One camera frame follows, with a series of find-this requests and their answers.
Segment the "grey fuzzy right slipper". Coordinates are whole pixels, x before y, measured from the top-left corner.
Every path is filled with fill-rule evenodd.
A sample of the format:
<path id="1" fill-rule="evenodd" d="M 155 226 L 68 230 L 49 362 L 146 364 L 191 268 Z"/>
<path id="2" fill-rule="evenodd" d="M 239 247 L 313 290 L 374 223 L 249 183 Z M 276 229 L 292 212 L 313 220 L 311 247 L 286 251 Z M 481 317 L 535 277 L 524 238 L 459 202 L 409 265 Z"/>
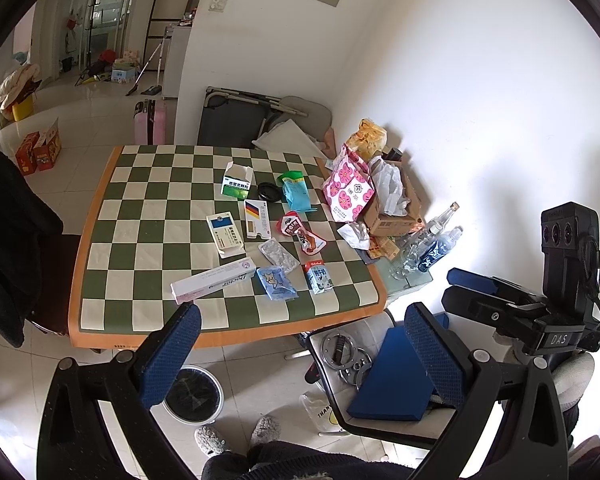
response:
<path id="1" fill-rule="evenodd" d="M 250 438 L 250 446 L 254 448 L 257 445 L 277 441 L 280 437 L 280 425 L 277 418 L 271 414 L 262 416 Z"/>

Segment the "folded grey cot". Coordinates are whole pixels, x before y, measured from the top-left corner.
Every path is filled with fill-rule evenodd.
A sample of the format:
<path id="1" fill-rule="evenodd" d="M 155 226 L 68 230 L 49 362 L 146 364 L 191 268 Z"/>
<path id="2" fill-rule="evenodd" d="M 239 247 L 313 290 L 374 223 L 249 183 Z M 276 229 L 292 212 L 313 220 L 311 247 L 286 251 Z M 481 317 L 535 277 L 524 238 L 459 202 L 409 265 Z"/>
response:
<path id="1" fill-rule="evenodd" d="M 197 145 L 251 148 L 252 141 L 283 114 L 308 117 L 275 96 L 209 86 L 204 92 Z"/>

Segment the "white round trash bin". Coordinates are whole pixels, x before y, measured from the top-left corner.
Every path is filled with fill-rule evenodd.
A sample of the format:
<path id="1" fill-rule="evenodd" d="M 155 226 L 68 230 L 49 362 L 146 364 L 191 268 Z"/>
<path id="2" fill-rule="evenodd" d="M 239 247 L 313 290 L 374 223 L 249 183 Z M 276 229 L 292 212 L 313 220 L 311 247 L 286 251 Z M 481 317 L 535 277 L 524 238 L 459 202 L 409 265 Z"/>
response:
<path id="1" fill-rule="evenodd" d="M 224 400 L 218 378 L 205 368 L 189 366 L 180 369 L 163 405 L 180 422 L 202 426 L 218 419 Z"/>

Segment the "small blue milk carton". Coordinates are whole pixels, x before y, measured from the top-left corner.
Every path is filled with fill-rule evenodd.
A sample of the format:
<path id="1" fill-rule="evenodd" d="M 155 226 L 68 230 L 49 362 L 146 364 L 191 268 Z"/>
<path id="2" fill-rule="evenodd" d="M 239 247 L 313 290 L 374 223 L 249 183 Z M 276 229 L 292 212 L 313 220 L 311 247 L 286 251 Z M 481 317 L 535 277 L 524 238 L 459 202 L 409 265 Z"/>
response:
<path id="1" fill-rule="evenodd" d="M 334 283 L 323 260 L 318 259 L 306 262 L 303 265 L 303 272 L 312 294 L 322 294 L 334 288 Z"/>

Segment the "green white medicine box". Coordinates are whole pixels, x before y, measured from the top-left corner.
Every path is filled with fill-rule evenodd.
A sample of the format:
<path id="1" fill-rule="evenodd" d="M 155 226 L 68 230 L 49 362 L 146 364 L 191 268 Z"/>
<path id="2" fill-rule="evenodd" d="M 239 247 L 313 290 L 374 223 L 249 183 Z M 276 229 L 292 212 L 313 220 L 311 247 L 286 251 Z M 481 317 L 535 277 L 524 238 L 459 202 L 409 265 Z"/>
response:
<path id="1" fill-rule="evenodd" d="M 245 200 L 249 195 L 252 178 L 253 169 L 250 166 L 229 162 L 223 174 L 221 194 L 236 200 Z"/>

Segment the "grey fuzzy left slipper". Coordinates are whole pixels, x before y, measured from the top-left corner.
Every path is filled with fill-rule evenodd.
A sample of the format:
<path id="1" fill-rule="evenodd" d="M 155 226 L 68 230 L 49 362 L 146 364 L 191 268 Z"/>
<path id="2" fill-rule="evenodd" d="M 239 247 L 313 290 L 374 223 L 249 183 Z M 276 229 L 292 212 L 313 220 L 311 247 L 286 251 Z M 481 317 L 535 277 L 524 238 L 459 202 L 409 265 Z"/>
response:
<path id="1" fill-rule="evenodd" d="M 194 439 L 201 452 L 210 457 L 219 456 L 230 449 L 226 440 L 212 425 L 197 427 Z"/>

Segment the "white plastic smiley bag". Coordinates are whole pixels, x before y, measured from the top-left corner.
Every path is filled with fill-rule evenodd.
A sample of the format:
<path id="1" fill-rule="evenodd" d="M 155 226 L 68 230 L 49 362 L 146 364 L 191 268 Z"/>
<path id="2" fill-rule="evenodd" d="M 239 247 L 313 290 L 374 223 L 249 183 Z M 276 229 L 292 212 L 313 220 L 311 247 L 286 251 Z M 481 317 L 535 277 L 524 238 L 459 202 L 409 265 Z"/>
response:
<path id="1" fill-rule="evenodd" d="M 302 393 L 299 400 L 320 436 L 346 436 L 348 434 L 340 426 L 326 394 L 320 388 Z"/>

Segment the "crumpled white tissue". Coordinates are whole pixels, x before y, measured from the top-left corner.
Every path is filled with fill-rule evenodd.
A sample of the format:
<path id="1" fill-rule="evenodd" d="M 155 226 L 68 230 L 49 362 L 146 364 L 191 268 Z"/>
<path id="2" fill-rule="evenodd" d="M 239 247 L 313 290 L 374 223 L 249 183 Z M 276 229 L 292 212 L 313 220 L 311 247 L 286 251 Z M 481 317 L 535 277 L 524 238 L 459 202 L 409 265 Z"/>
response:
<path id="1" fill-rule="evenodd" d="M 340 226 L 337 232 L 351 248 L 358 250 L 370 249 L 370 233 L 364 222 L 345 223 Z"/>

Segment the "black jacket on chair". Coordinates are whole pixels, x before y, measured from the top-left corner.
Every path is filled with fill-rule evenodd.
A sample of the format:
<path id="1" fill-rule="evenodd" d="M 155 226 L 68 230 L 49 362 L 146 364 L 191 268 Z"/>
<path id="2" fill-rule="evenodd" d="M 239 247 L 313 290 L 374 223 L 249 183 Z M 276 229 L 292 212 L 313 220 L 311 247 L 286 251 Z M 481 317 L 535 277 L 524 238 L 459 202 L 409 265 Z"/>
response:
<path id="1" fill-rule="evenodd" d="M 0 334 L 13 347 L 40 305 L 64 225 L 0 150 Z"/>

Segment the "yellow snack bag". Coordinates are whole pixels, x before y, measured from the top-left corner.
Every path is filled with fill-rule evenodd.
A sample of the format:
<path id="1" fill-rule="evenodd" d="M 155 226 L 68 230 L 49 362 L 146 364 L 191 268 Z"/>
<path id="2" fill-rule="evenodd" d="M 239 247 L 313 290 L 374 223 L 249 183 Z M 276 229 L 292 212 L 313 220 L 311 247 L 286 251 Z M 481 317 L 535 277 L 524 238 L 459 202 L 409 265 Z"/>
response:
<path id="1" fill-rule="evenodd" d="M 369 162 L 385 148 L 387 136 L 385 128 L 376 125 L 371 119 L 364 118 L 358 124 L 358 130 L 347 138 L 346 145 L 351 152 Z"/>

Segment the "red white snack wrapper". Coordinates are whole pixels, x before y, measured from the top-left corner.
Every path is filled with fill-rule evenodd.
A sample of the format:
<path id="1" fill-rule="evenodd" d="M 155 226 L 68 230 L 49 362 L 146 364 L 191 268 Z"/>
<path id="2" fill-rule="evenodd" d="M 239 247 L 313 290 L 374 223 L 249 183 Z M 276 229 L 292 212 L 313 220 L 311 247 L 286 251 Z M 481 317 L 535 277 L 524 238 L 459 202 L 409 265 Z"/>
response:
<path id="1" fill-rule="evenodd" d="M 276 226 L 283 235 L 298 240 L 302 252 L 307 256 L 317 255 L 326 246 L 326 240 L 308 230 L 295 211 L 284 214 Z"/>

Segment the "grey fuzzy slipper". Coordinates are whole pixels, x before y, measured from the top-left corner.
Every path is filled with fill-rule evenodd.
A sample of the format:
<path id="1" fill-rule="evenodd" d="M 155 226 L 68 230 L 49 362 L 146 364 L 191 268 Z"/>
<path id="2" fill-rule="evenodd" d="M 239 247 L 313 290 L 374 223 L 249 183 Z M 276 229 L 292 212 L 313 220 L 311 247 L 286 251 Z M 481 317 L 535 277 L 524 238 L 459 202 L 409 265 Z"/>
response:
<path id="1" fill-rule="evenodd" d="M 219 456 L 230 449 L 226 440 L 212 425 L 197 427 L 194 439 L 201 452 L 210 457 Z"/>
<path id="2" fill-rule="evenodd" d="M 257 445 L 277 441 L 280 437 L 280 425 L 277 418 L 271 414 L 262 416 L 250 438 L 250 446 L 254 448 Z"/>

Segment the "light blue snack bag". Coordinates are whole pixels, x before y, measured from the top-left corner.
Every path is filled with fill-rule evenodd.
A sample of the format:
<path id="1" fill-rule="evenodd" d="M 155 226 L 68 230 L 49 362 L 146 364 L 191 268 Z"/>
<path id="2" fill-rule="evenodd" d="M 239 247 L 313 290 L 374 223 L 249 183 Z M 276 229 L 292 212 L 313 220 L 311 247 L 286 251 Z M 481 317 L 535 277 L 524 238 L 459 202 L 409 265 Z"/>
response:
<path id="1" fill-rule="evenodd" d="M 292 211 L 298 212 L 298 214 L 315 211 L 309 196 L 309 189 L 306 186 L 306 180 L 304 180 L 304 174 L 301 171 L 286 171 L 277 178 L 277 181 Z"/>

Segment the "brown cardboard box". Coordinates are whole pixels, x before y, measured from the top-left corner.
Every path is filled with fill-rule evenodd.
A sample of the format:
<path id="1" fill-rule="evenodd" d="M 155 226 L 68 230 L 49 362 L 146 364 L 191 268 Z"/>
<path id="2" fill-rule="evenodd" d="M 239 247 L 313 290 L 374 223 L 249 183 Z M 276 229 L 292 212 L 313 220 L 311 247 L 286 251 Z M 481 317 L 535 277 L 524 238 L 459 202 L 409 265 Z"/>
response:
<path id="1" fill-rule="evenodd" d="M 381 156 L 370 161 L 374 195 L 363 211 L 363 221 L 373 236 L 402 236 L 422 221 L 422 205 L 400 162 Z"/>

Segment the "black round plastic lid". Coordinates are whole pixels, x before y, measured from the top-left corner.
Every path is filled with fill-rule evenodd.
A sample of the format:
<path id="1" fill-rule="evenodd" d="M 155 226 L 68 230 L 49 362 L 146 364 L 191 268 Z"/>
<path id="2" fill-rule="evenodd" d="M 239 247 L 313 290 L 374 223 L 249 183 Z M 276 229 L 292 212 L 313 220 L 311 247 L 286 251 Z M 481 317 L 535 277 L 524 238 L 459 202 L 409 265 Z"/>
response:
<path id="1" fill-rule="evenodd" d="M 259 183 L 257 191 L 260 200 L 265 200 L 268 203 L 280 202 L 283 198 L 282 189 L 273 182 Z"/>

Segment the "red orange cardboard box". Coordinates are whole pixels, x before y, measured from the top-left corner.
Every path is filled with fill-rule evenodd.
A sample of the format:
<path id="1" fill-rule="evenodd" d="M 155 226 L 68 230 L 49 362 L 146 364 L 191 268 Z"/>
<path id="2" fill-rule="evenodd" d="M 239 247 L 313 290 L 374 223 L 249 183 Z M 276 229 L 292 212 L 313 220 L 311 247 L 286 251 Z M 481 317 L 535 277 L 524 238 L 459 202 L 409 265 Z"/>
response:
<path id="1" fill-rule="evenodd" d="M 24 176 L 53 169 L 61 151 L 59 120 L 44 131 L 30 132 L 16 151 L 16 163 Z"/>

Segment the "white blue medicine box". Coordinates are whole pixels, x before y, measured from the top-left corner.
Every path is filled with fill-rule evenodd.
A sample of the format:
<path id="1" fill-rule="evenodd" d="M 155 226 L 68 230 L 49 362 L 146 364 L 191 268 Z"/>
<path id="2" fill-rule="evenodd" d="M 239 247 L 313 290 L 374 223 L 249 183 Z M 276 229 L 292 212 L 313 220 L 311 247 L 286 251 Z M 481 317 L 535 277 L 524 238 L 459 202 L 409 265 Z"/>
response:
<path id="1" fill-rule="evenodd" d="M 207 217 L 206 221 L 221 258 L 235 257 L 245 253 L 240 229 L 236 226 L 229 211 L 212 214 Z"/>

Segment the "white stool with black frame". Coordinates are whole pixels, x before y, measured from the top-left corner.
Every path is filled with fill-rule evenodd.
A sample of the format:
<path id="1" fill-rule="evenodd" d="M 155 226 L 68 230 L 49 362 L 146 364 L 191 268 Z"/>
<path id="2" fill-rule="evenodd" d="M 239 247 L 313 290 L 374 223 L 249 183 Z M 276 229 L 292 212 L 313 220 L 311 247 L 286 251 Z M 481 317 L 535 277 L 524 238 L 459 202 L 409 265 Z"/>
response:
<path id="1" fill-rule="evenodd" d="M 432 454 L 472 453 L 503 376 L 420 302 L 401 324 L 381 313 L 317 330 L 308 348 L 344 430 Z"/>

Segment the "long white pink box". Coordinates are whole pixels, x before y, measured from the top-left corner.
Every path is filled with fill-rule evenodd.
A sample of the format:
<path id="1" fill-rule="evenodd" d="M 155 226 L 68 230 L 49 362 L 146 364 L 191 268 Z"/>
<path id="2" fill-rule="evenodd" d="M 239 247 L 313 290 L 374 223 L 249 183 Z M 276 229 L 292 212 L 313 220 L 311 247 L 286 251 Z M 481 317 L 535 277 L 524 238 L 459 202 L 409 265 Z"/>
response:
<path id="1" fill-rule="evenodd" d="M 249 280 L 256 270 L 256 264 L 249 257 L 225 263 L 217 268 L 172 283 L 172 296 L 177 304 L 185 304 L 213 294 L 236 282 Z"/>

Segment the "dark wooden chair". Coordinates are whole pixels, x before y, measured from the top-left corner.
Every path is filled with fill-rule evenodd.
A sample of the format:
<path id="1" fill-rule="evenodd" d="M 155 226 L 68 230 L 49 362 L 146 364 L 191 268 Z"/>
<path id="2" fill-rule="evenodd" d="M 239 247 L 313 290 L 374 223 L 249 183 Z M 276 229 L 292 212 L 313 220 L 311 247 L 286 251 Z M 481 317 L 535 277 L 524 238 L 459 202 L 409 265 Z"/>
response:
<path id="1" fill-rule="evenodd" d="M 36 296 L 27 320 L 44 333 L 68 335 L 69 302 L 80 240 L 76 234 L 61 234 L 38 257 Z"/>

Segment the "pink suitcase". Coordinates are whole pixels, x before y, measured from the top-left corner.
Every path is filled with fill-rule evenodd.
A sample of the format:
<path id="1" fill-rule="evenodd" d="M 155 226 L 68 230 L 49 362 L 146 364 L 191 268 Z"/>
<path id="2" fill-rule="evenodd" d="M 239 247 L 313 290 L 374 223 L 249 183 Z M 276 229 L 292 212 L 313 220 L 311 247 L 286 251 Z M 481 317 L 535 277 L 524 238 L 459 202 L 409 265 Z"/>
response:
<path id="1" fill-rule="evenodd" d="M 136 145 L 166 144 L 166 107 L 161 100 L 143 100 L 134 107 Z"/>

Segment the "green white checkered table mat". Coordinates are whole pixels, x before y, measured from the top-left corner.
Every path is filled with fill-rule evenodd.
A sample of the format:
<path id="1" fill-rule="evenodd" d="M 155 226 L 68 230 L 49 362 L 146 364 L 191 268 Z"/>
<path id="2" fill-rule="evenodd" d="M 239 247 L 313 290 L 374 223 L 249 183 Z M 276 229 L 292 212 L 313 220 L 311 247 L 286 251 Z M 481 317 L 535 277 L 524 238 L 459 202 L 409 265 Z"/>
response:
<path id="1" fill-rule="evenodd" d="M 173 283 L 222 266 L 208 218 L 226 212 L 238 229 L 246 225 L 242 202 L 221 191 L 230 162 L 251 168 L 254 183 L 275 182 L 286 171 L 303 174 L 312 208 L 302 222 L 325 241 L 320 259 L 334 286 L 314 294 L 296 269 L 289 277 L 293 300 L 271 300 L 257 278 L 212 292 L 198 302 L 201 346 L 294 335 L 385 307 L 377 270 L 338 234 L 319 159 L 246 148 L 125 145 L 111 153 L 80 240 L 68 313 L 76 347 L 137 347 L 174 313 Z"/>

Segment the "clear glass bottle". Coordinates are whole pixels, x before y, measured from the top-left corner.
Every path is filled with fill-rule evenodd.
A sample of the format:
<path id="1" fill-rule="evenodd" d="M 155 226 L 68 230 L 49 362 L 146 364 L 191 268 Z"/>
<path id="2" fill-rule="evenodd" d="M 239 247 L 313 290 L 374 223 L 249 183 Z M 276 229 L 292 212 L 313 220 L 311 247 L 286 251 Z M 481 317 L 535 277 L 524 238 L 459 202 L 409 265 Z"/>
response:
<path id="1" fill-rule="evenodd" d="M 407 249 L 416 248 L 423 242 L 431 240 L 434 236 L 441 233 L 449 223 L 454 214 L 460 209 L 457 202 L 453 202 L 442 214 L 429 220 L 419 231 L 412 234 L 408 239 L 405 247 Z"/>

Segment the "blue cartoon snack wrapper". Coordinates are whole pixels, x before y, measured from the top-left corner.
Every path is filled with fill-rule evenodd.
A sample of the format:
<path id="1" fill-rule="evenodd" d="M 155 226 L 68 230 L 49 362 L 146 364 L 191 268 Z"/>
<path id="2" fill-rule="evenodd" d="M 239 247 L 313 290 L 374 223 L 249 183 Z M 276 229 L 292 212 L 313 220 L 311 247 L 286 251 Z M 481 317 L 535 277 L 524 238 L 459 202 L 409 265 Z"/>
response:
<path id="1" fill-rule="evenodd" d="M 287 301 L 298 298 L 298 292 L 280 266 L 259 268 L 257 276 L 269 300 Z"/>

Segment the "pink flower paper bag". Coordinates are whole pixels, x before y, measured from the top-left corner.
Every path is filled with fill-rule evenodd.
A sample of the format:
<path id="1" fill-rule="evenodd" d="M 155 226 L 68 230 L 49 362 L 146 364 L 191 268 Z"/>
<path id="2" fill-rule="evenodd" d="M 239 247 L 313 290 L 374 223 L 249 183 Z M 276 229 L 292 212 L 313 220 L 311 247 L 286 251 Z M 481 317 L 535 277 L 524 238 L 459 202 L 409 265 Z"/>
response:
<path id="1" fill-rule="evenodd" d="M 336 222 L 355 222 L 375 195 L 370 168 L 343 144 L 322 191 Z"/>

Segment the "white box tricolour stripes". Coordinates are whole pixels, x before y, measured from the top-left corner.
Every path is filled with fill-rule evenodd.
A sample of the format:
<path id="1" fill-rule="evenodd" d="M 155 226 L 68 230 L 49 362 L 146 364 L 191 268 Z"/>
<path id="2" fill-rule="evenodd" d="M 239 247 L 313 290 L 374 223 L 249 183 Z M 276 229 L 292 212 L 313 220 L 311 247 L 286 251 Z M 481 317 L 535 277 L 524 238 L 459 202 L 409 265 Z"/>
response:
<path id="1" fill-rule="evenodd" d="M 265 200 L 244 200 L 246 237 L 250 240 L 269 240 L 272 237 L 268 203 Z"/>

